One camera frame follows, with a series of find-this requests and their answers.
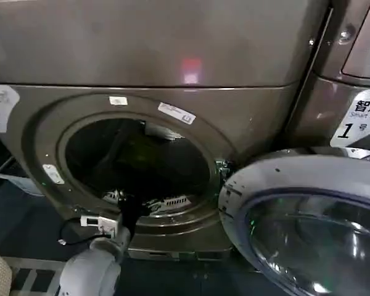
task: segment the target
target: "black cable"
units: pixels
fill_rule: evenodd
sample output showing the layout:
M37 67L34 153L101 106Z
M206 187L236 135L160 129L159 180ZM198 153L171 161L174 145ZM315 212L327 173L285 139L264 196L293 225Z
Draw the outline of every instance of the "black cable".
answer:
M78 240L76 242L67 242L65 239L63 239L63 230L66 228L66 226L69 223L72 223L72 222L78 222L80 224L81 223L81 218L80 217L74 217L74 218L67 219L66 221L63 222L63 224L60 227L59 238L57 240L58 243L60 243L61 245L78 245L78 244L83 244L84 242L89 242L93 239L97 239L98 237L110 237L106 234L96 234L95 236L90 236L90 237L87 237L85 239Z

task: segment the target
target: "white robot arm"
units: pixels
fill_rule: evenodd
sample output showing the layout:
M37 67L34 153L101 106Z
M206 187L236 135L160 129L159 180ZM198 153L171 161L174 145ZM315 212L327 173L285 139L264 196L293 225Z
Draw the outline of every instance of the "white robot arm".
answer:
M137 220L150 213L151 203L138 199L122 204L117 220L102 216L82 216L82 226L94 226L110 236L95 238L88 250L75 255L65 265L60 277L60 296L112 296L118 286L120 263L134 236Z

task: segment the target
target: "label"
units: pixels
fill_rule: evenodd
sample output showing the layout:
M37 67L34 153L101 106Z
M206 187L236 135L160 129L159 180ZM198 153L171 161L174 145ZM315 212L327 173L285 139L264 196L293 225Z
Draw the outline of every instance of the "label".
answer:
M370 135L370 89L360 92L335 131L331 146L346 147Z
M186 123L187 125L191 125L193 121L196 119L195 115L165 103L160 103L158 110L163 112L164 114L174 117L175 119L178 119L183 123Z
M127 97L110 96L110 104L114 106L126 106L128 105Z
M12 109L19 102L19 95L8 85L0 85L0 133L7 132Z
M64 180L60 176L57 168L54 165L43 165L45 173L55 184L64 184Z

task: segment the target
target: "floor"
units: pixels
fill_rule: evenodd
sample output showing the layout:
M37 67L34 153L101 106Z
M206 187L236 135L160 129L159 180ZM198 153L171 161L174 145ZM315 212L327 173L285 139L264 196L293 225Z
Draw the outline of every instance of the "floor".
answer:
M87 247L58 244L61 222L44 197L27 195L11 183L0 187L0 255L11 257L14 266L18 258L32 259L26 261L26 268L18 266L14 290L28 284L33 293L23 295L50 295L46 291L55 272L27 264L49 262L57 271L63 261ZM72 232L67 236L76 239ZM122 267L119 295L286 295L239 258L208 263L126 259ZM30 284L27 279L31 274L35 283Z

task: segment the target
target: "washer door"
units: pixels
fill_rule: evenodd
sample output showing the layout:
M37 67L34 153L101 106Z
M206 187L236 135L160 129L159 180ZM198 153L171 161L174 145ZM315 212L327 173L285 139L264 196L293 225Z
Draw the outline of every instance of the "washer door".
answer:
M370 295L369 161L276 154L231 176L219 208L240 253L289 294Z

